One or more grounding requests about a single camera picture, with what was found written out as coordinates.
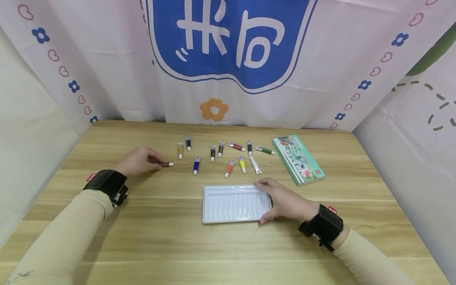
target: flower pattern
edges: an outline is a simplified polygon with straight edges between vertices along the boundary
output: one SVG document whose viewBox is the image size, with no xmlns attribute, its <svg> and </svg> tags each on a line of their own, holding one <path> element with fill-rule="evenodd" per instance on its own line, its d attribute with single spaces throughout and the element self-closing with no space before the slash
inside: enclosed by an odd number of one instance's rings
<svg viewBox="0 0 456 285">
<path fill-rule="evenodd" d="M 73 80 L 70 83 L 68 83 L 68 87 L 71 89 L 73 93 L 76 93 L 79 89 L 81 89 L 76 80 Z"/>
<path fill-rule="evenodd" d="M 218 113 L 214 114 L 211 111 L 211 107 L 218 108 Z M 210 98 L 209 101 L 206 101 L 200 105 L 202 118 L 205 120 L 212 119 L 214 122 L 220 122 L 223 120 L 223 117 L 228 112 L 228 109 L 228 105 L 223 104 L 223 102 L 217 98 Z"/>
<path fill-rule="evenodd" d="M 392 46 L 397 46 L 397 47 L 400 47 L 401 45 L 404 44 L 404 41 L 406 39 L 409 38 L 409 35 L 408 34 L 404 34 L 404 33 L 399 33 L 397 36 L 396 36 L 396 39 L 391 43 Z"/>
<path fill-rule="evenodd" d="M 41 44 L 43 44 L 45 41 L 51 40 L 50 37 L 46 35 L 46 30 L 41 27 L 37 29 L 32 29 L 31 33 L 36 37 L 36 40 Z"/>
<path fill-rule="evenodd" d="M 90 123 L 93 124 L 94 122 L 99 121 L 97 116 L 93 116 L 90 118 Z"/>
<path fill-rule="evenodd" d="M 338 113 L 337 116 L 334 118 L 336 120 L 342 120 L 345 117 L 345 114 Z"/>
<path fill-rule="evenodd" d="M 367 88 L 369 88 L 369 85 L 371 85 L 371 84 L 372 84 L 372 81 L 363 80 L 363 81 L 361 81 L 361 84 L 358 85 L 358 89 L 366 90 Z"/>
</svg>

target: wooden table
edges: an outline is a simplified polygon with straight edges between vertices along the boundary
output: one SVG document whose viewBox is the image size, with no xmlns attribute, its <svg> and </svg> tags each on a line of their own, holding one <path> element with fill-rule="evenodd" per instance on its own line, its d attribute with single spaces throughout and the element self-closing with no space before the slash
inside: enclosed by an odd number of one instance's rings
<svg viewBox="0 0 456 285">
<path fill-rule="evenodd" d="M 278 155 L 257 153 L 263 171 L 247 174 L 227 163 L 241 153 L 225 148 L 209 160 L 219 140 L 273 148 L 275 137 L 298 134 L 327 178 L 296 187 Z M 177 159 L 177 142 L 192 136 L 192 150 Z M 0 283 L 40 233 L 80 193 L 87 177 L 109 168 L 135 146 L 150 146 L 175 166 L 129 179 L 127 203 L 102 224 L 76 272 L 76 284 L 355 284 L 341 261 L 300 222 L 203 225 L 206 185 L 250 184 L 270 176 L 299 194 L 330 204 L 344 222 L 392 258 L 417 284 L 447 283 L 353 134 L 336 130 L 286 130 L 240 126 L 100 121 L 74 148 L 0 251 Z M 202 162 L 192 174 L 195 156 Z"/>
</svg>

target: hand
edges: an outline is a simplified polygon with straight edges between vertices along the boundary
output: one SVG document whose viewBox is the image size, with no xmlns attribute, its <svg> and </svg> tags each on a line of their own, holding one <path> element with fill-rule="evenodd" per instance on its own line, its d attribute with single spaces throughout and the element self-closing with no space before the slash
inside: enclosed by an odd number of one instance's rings
<svg viewBox="0 0 456 285">
<path fill-rule="evenodd" d="M 268 193 L 274 202 L 272 209 L 261 217 L 260 224 L 279 216 L 310 221 L 320 211 L 319 203 L 305 199 L 272 178 L 260 179 L 254 185 Z"/>
<path fill-rule="evenodd" d="M 137 147 L 114 165 L 114 170 L 123 175 L 136 176 L 143 172 L 162 169 L 155 162 L 165 162 L 163 157 L 149 147 Z"/>
</svg>

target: white plastic palette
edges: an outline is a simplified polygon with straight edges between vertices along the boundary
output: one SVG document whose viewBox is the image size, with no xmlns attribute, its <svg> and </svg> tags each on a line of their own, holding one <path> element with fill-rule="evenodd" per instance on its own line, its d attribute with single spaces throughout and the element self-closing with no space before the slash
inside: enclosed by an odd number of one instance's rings
<svg viewBox="0 0 456 285">
<path fill-rule="evenodd" d="M 259 221 L 271 208 L 269 195 L 253 185 L 206 186 L 202 223 Z"/>
</svg>

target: left hand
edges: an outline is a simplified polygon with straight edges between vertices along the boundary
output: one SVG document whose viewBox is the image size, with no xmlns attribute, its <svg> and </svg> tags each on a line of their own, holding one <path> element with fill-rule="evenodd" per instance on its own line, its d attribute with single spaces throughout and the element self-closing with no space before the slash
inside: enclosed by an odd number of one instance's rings
<svg viewBox="0 0 456 285">
<path fill-rule="evenodd" d="M 137 147 L 117 162 L 113 170 L 130 177 L 147 171 L 162 169 L 160 165 L 150 161 L 165 162 L 163 157 L 155 150 L 149 147 Z"/>
</svg>

